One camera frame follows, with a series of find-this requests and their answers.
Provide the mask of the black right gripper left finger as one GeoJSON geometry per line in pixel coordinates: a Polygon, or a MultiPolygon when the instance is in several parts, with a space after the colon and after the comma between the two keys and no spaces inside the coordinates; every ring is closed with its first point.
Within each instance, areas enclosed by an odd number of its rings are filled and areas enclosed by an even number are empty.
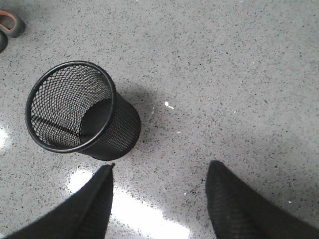
{"type": "Polygon", "coordinates": [[[62,204],[8,239],[103,239],[113,202],[113,167],[103,165],[62,204]]]}

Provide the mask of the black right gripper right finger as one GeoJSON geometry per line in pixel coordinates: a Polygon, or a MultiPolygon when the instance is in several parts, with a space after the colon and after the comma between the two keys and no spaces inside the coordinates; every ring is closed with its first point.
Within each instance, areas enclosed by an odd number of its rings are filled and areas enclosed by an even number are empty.
{"type": "Polygon", "coordinates": [[[209,164],[207,210],[219,239],[317,239],[317,228],[277,207],[228,169],[209,164]]]}

